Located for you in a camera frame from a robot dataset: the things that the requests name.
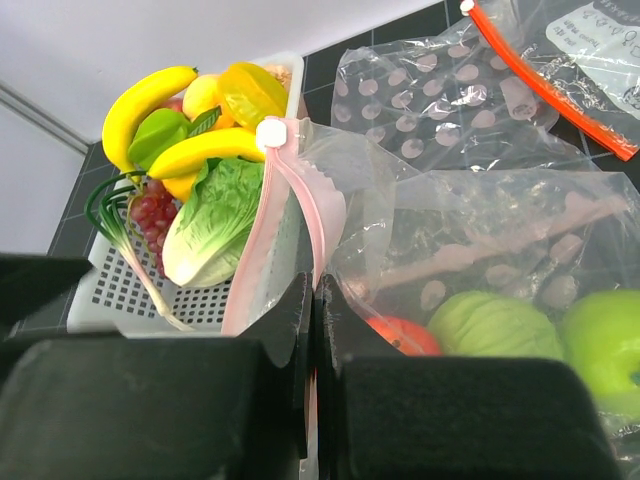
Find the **round green cabbage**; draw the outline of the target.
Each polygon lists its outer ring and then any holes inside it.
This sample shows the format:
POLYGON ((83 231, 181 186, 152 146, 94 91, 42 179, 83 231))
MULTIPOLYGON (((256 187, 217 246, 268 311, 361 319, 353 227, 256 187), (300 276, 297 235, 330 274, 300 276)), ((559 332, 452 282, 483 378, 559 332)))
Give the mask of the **round green cabbage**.
POLYGON ((456 294, 438 307, 427 328, 449 355, 564 359, 549 318, 523 300, 500 294, 456 294))

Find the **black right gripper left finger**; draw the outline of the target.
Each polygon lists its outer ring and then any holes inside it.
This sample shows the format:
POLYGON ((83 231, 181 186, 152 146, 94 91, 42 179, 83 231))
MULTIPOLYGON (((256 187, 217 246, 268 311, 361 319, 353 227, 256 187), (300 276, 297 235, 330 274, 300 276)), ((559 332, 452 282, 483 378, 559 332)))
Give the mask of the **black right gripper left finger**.
POLYGON ((312 288, 235 337, 1 342, 5 479, 295 479, 307 454, 312 288))

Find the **pink zipper clear bag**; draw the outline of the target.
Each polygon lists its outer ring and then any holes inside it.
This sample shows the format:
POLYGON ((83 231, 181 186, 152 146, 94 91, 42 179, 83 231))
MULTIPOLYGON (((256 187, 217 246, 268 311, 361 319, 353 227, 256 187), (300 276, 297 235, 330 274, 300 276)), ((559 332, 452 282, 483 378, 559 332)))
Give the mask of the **pink zipper clear bag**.
MULTIPOLYGON (((567 310, 592 293, 639 288, 637 189, 561 141, 544 137, 486 166, 430 169, 306 119, 270 117, 256 143, 266 157, 263 186, 235 281, 269 238, 277 171, 302 213, 297 266, 332 275, 368 318, 428 329, 452 296, 491 292, 543 312, 567 360, 567 310)), ((616 439, 638 431, 639 419, 598 407, 616 439)))

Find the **red apple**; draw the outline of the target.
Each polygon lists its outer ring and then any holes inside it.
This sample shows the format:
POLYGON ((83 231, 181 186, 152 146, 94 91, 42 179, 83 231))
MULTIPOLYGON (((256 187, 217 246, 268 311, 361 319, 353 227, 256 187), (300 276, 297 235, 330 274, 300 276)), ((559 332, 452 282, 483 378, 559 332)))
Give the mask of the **red apple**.
POLYGON ((372 317, 366 323, 394 348, 408 356, 439 356, 442 350, 424 327, 393 316, 372 317))

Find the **long yellow banana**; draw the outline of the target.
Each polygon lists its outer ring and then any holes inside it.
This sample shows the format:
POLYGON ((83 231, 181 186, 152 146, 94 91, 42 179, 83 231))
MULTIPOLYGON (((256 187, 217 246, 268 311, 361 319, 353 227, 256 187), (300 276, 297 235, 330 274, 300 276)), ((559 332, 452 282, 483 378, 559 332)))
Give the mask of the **long yellow banana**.
POLYGON ((156 71, 127 89, 111 106, 102 128, 106 158, 121 172, 135 170, 128 149, 140 123, 157 107, 185 90, 198 76, 192 66, 156 71))

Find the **green apple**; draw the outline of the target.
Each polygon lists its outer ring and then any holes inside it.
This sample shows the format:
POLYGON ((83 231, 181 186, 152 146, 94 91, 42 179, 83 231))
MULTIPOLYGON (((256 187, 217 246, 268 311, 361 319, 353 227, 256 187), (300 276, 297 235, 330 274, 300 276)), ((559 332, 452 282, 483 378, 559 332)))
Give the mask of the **green apple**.
POLYGON ((564 315, 566 359, 600 408, 639 419, 639 292, 589 294, 564 315))

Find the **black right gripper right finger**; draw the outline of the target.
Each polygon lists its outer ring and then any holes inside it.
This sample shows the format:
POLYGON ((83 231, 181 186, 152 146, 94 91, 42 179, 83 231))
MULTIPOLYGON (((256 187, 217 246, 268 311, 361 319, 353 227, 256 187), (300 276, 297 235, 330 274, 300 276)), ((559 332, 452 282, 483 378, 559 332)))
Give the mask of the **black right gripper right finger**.
POLYGON ((325 276, 316 293, 324 479, 618 479, 577 375, 544 359, 406 356, 325 276))

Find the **green spring onion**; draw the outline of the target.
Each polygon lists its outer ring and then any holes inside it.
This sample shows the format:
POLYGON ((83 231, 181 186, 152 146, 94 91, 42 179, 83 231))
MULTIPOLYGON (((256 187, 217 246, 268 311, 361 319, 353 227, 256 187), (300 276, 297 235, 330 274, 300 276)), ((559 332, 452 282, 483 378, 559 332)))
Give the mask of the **green spring onion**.
POLYGON ((149 299, 156 308, 156 312, 175 330, 181 332, 194 332, 192 327, 184 324, 175 317, 169 305, 160 293, 160 290, 155 286, 154 282, 140 263, 130 241, 127 228, 125 227, 119 213, 121 208, 130 207, 130 203, 133 201, 134 195, 129 197, 129 193, 142 192, 140 177, 144 176, 144 171, 134 170, 121 173, 115 177, 105 180, 89 195, 84 206, 84 215, 98 230, 98 232, 119 252, 135 273, 141 285, 145 288, 149 299), (110 193, 106 193, 99 203, 97 214, 94 214, 93 206, 96 198, 107 187, 115 185, 121 180, 127 180, 128 184, 124 187, 114 189, 110 193))

